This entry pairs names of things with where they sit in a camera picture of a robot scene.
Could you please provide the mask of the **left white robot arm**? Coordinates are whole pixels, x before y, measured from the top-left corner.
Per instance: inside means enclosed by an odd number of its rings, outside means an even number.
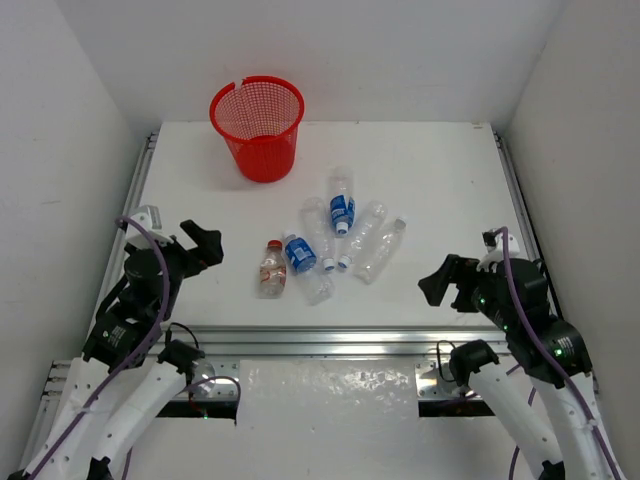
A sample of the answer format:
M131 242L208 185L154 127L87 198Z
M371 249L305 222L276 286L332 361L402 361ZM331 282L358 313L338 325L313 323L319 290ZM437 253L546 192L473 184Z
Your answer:
M111 479L151 421L190 387L201 349L169 341L146 374L139 372L171 317L184 280L219 265L222 236L192 220L185 248L163 235L149 215L121 217L123 274L100 304L70 392L48 437L14 479Z

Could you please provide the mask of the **clear crushed bottle blue cap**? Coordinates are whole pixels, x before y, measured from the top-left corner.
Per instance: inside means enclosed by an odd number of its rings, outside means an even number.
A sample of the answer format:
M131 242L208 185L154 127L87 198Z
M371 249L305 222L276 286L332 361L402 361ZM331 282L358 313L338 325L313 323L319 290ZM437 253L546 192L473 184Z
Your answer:
M355 223L343 239L339 251L338 266L341 270L346 271L355 263L358 256L364 252L375 234L380 230L386 216L386 205L377 200L370 201L356 215Z

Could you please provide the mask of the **large clear plastic bottle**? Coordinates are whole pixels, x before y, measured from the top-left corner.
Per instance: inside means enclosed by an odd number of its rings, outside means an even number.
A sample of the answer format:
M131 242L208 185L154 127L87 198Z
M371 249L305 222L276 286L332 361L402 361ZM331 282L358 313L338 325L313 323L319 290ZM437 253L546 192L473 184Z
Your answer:
M356 264L354 276L365 284L372 284L399 250L406 228L407 219L403 216L385 224Z

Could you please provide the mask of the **blue-label plastic bottle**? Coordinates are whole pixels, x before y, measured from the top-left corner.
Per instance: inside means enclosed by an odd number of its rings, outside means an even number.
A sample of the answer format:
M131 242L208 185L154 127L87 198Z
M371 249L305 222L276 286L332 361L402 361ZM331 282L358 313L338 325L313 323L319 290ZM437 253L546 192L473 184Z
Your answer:
M336 167L329 176L329 211L335 234L346 236L355 219L354 175L348 167Z

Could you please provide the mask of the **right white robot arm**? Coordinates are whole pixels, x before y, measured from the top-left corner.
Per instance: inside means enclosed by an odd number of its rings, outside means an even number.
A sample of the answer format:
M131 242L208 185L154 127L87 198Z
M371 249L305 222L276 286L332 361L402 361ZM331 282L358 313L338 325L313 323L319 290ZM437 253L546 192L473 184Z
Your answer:
M455 347L449 381L479 395L520 449L537 479L621 479L594 392L593 366L578 330L552 314L540 262L490 262L449 255L418 283L427 303L441 304L449 286L459 313L481 313L506 339L549 420L542 422L510 384L484 340Z

